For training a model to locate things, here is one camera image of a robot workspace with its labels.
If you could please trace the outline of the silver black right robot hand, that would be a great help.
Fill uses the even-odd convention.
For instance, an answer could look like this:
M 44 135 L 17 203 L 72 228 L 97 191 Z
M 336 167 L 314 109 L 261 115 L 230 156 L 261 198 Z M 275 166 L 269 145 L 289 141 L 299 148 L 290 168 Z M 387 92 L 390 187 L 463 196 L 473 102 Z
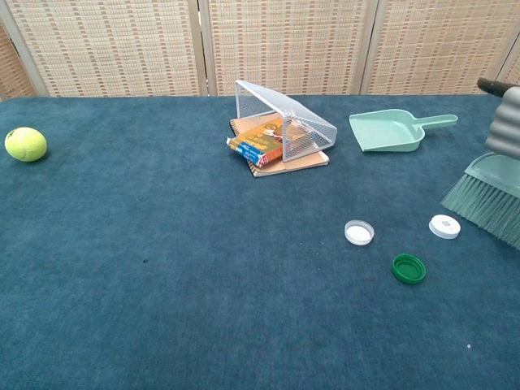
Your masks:
M 479 78 L 478 87 L 501 99 L 485 141 L 488 149 L 519 160 L 519 85 Z

